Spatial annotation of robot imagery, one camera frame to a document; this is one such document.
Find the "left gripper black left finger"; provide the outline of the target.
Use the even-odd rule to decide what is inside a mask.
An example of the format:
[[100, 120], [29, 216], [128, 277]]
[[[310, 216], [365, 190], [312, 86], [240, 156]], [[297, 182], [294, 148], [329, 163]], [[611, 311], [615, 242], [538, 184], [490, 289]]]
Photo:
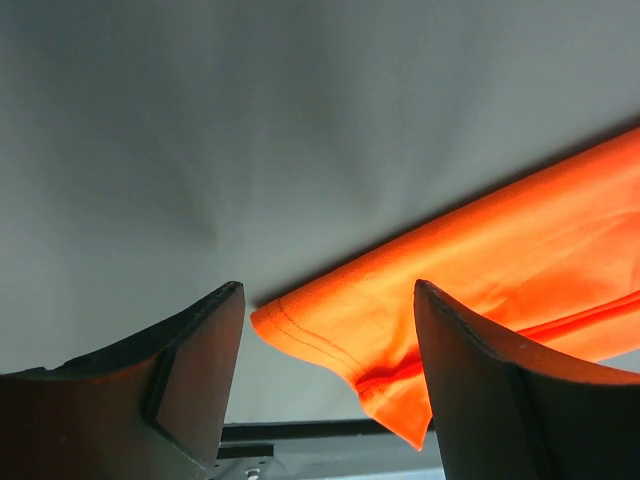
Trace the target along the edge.
[[210, 479], [245, 315], [228, 282], [54, 369], [1, 378], [5, 479]]

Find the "orange t shirt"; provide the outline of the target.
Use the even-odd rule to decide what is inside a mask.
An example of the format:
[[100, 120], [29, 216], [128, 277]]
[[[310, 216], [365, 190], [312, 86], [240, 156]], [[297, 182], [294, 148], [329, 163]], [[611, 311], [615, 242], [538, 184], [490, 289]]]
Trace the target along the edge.
[[421, 448], [432, 418], [413, 314], [426, 280], [500, 325], [600, 361], [639, 346], [639, 134], [412, 230], [258, 308], [256, 334], [327, 368]]

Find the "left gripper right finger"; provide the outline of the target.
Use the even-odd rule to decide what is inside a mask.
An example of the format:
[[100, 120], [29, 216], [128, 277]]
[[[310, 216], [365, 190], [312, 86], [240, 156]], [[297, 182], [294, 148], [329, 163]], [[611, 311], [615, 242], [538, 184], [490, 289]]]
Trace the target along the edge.
[[446, 478], [638, 478], [638, 374], [548, 348], [424, 280], [414, 318]]

